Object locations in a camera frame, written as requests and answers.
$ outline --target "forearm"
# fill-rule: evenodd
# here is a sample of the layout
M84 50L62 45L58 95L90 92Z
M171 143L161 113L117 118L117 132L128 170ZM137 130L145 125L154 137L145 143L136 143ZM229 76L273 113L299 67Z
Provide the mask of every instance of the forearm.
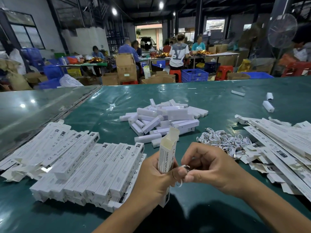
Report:
M258 180L248 184L243 200L278 233L309 233L311 221Z
M139 201L129 198L122 206L110 215L93 233L132 233L147 217L151 210Z

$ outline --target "person in white t-shirt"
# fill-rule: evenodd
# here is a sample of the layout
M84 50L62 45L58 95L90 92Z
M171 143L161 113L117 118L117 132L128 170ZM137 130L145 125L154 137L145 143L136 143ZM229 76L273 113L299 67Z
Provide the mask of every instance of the person in white t-shirt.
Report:
M189 47L184 43L185 35L177 36L178 42L171 47L169 52L169 67L171 70L181 70L184 66L184 58L189 58Z

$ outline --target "pile of white cables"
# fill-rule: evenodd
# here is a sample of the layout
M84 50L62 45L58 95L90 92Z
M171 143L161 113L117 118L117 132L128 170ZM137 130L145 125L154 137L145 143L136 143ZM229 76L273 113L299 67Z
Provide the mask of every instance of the pile of white cables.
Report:
M242 148L252 143L248 137L243 138L241 134L233 137L224 130L214 131L211 128L206 128L206 132L196 140L203 144L217 146L233 158L235 155L243 155Z

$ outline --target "right hand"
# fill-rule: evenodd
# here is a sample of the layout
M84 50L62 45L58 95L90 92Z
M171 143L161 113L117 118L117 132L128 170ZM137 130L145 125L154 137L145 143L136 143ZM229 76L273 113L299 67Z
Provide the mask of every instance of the right hand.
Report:
M185 176L184 182L211 184L225 194L242 199L259 182L215 146L192 142L181 159L181 164L195 169Z

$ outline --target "white and gray t-shirt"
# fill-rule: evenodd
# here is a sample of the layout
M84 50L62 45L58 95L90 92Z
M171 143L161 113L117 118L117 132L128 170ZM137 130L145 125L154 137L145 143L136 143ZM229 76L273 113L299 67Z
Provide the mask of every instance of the white and gray t-shirt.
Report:
M189 47L186 43L175 43L171 47L169 54L172 56L169 65L172 67L181 67L184 65L185 54L189 54Z

